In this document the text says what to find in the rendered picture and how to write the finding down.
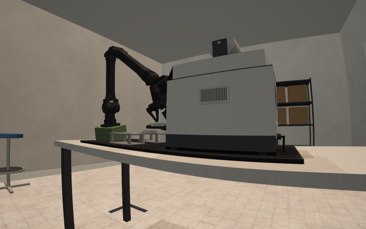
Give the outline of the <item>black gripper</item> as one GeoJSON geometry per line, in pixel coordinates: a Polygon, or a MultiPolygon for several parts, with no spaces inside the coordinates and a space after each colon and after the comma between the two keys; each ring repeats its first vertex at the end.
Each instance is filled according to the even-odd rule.
{"type": "MultiPolygon", "coordinates": [[[[164,108],[167,108],[166,106],[166,102],[163,102],[163,101],[154,101],[154,97],[153,97],[153,94],[152,94],[152,101],[153,103],[151,103],[150,105],[148,105],[148,108],[146,109],[147,112],[149,113],[149,115],[155,120],[155,122],[158,122],[159,121],[159,109],[164,109],[164,108]],[[152,111],[155,111],[156,112],[156,118],[154,117],[152,111]]],[[[163,116],[165,117],[166,119],[166,109],[165,111],[162,112],[163,116]]]]}

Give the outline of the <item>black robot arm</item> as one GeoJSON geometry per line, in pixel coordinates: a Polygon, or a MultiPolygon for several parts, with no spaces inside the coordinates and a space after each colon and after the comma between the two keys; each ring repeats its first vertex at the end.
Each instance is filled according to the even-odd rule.
{"type": "Polygon", "coordinates": [[[108,51],[104,54],[104,57],[106,60],[106,96],[105,99],[103,99],[102,111],[105,114],[105,120],[104,124],[101,124],[101,127],[120,126],[120,123],[116,123],[114,115],[120,111],[118,99],[115,97],[116,58],[120,59],[124,64],[137,73],[147,86],[150,86],[150,92],[151,95],[153,94],[154,101],[167,101],[168,76],[162,75],[159,77],[157,73],[142,65],[120,47],[109,47],[108,51]]]}

